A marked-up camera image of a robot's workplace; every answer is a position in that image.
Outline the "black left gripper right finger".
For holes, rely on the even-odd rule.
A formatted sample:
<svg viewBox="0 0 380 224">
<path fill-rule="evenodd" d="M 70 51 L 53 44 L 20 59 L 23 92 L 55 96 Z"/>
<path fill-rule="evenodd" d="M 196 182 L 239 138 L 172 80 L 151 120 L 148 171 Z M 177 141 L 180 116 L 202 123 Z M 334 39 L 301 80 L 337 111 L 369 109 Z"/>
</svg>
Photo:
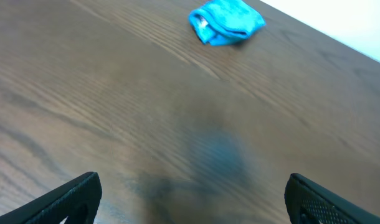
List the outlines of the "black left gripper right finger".
<svg viewBox="0 0 380 224">
<path fill-rule="evenodd" d="M 284 199 L 292 224 L 380 224 L 380 217 L 298 173 L 290 175 Z"/>
</svg>

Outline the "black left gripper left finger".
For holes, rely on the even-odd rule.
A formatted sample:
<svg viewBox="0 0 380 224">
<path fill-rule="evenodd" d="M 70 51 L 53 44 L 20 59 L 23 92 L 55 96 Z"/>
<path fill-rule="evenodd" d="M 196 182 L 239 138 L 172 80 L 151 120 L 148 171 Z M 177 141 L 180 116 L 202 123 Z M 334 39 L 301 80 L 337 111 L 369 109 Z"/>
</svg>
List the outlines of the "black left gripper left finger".
<svg viewBox="0 0 380 224">
<path fill-rule="evenodd" d="M 92 224 L 102 198 L 96 172 L 86 172 L 43 196 L 0 216 L 0 224 Z"/>
</svg>

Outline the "blue microfiber cloth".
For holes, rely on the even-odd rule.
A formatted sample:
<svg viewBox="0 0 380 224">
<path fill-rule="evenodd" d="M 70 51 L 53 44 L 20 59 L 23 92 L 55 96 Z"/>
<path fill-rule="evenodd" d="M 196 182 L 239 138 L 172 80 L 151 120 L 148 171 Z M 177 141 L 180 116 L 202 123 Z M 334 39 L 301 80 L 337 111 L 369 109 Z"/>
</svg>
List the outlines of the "blue microfiber cloth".
<svg viewBox="0 0 380 224">
<path fill-rule="evenodd" d="M 191 11 L 188 22 L 204 45 L 215 47 L 245 41 L 266 25 L 243 0 L 208 1 Z"/>
</svg>

